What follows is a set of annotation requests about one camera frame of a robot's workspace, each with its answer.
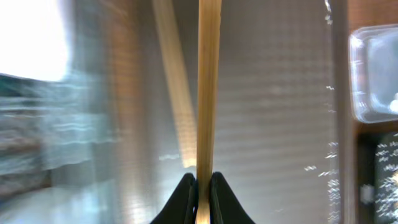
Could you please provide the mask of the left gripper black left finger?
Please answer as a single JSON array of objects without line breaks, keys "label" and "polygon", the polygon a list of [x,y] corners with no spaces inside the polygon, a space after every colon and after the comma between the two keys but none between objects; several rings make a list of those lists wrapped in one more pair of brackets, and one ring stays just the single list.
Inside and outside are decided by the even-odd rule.
[{"label": "left gripper black left finger", "polygon": [[194,224],[196,206],[197,181],[192,173],[186,173],[150,224]]}]

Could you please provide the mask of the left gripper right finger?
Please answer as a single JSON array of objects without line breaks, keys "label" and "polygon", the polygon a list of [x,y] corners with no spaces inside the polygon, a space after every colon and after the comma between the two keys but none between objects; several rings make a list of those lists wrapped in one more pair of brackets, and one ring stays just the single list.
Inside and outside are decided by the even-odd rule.
[{"label": "left gripper right finger", "polygon": [[220,172],[211,176],[209,201],[211,224],[254,224]]}]

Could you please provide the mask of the wooden chopstick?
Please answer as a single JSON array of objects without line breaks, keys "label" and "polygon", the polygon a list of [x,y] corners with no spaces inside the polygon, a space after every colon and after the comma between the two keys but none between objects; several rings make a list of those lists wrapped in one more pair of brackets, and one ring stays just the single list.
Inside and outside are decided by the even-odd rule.
[{"label": "wooden chopstick", "polygon": [[198,118],[196,222],[210,222],[210,180],[213,173],[221,0],[200,0],[198,8]]}]

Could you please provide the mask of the black food waste tray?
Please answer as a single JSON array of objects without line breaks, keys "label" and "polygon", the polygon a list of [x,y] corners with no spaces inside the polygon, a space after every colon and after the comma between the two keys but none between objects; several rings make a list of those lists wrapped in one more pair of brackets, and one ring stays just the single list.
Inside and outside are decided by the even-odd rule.
[{"label": "black food waste tray", "polygon": [[358,138],[358,221],[397,224],[397,133]]}]

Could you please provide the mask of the clear plastic waste container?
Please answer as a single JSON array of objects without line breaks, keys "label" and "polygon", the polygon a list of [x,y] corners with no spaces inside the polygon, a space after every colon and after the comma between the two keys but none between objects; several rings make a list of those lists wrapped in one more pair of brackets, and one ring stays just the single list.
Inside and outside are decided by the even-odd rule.
[{"label": "clear plastic waste container", "polygon": [[397,24],[368,26],[349,36],[354,117],[362,123],[397,120]]}]

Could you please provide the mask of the grey plastic dish rack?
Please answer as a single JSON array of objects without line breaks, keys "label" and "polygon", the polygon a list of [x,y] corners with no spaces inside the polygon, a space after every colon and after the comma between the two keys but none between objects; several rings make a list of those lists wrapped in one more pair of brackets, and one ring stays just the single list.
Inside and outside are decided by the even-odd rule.
[{"label": "grey plastic dish rack", "polygon": [[103,74],[55,82],[1,75],[1,202],[43,189],[100,198],[115,142]]}]

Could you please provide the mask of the rice and food scraps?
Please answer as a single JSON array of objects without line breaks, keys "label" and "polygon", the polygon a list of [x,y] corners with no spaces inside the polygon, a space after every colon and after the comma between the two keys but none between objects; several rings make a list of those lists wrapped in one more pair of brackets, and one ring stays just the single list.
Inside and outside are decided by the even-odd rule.
[{"label": "rice and food scraps", "polygon": [[397,133],[381,138],[375,151],[375,222],[397,223]]}]

